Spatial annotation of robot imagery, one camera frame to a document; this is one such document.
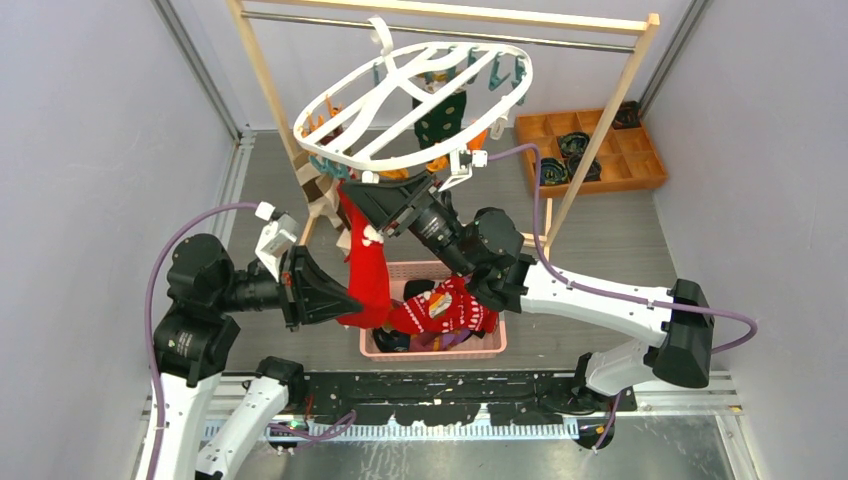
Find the navy santa sock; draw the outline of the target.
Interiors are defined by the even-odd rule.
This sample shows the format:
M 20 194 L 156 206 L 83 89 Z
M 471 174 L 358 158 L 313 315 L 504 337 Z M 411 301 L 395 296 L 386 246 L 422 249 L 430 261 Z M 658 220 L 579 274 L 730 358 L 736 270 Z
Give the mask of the navy santa sock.
M 410 349 L 410 335 L 397 330 L 375 328 L 372 339 L 381 353 L 404 353 Z

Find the red patterned white dot sock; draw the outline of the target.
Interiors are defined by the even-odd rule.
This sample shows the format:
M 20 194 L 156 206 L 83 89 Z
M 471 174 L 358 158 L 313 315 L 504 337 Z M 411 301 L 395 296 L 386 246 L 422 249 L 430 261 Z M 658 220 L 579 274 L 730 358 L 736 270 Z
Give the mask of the red patterned white dot sock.
M 463 293 L 446 283 L 394 307 L 387 323 L 405 334 L 448 333 L 462 326 Z

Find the yellow maroon striped sock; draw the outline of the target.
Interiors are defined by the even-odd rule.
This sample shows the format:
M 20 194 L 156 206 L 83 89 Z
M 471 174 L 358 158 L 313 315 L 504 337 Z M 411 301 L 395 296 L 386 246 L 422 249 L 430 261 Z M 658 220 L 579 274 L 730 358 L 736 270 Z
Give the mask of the yellow maroon striped sock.
M 410 336 L 408 352 L 448 351 L 464 343 L 472 332 L 468 329 L 453 330 L 447 333 L 422 332 Z

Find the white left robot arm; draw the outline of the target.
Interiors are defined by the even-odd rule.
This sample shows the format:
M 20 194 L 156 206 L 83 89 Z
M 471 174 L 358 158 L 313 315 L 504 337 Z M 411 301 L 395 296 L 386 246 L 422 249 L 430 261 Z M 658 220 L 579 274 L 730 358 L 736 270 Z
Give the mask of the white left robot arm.
M 154 387 L 140 479 L 229 479 L 279 413 L 307 398 L 302 364 L 268 356 L 224 425 L 203 444 L 211 400 L 240 327 L 235 312 L 278 310 L 296 329 L 360 313 L 363 306 L 329 277 L 304 246 L 283 255 L 275 278 L 253 261 L 238 270 L 221 241 L 197 234 L 167 248 L 172 304 L 149 339 Z

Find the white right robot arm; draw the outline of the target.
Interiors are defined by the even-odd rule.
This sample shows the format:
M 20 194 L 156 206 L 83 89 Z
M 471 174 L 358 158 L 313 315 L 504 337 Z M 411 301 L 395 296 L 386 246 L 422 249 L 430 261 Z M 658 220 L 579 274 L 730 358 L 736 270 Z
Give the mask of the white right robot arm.
M 405 180 L 340 188 L 354 210 L 386 236 L 412 233 L 468 292 L 498 312 L 556 315 L 615 330 L 629 342 L 583 355 L 571 397 L 596 410 L 626 387 L 662 380 L 699 389 L 709 384 L 714 316 L 701 286 L 679 279 L 670 289 L 638 287 L 546 266 L 523 252 L 523 235 L 499 208 L 477 211 L 463 224 L 448 192 L 427 172 Z

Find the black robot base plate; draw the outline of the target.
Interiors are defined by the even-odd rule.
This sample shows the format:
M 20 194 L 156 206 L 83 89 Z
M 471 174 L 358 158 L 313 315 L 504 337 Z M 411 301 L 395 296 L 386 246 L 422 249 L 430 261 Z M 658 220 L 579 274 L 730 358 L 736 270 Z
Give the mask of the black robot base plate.
M 553 425 L 566 414 L 608 412 L 612 402 L 570 397 L 573 373 L 555 370 L 308 372 L 281 411 L 331 424 L 350 411 L 357 426 L 469 425 L 486 414 L 496 426 Z

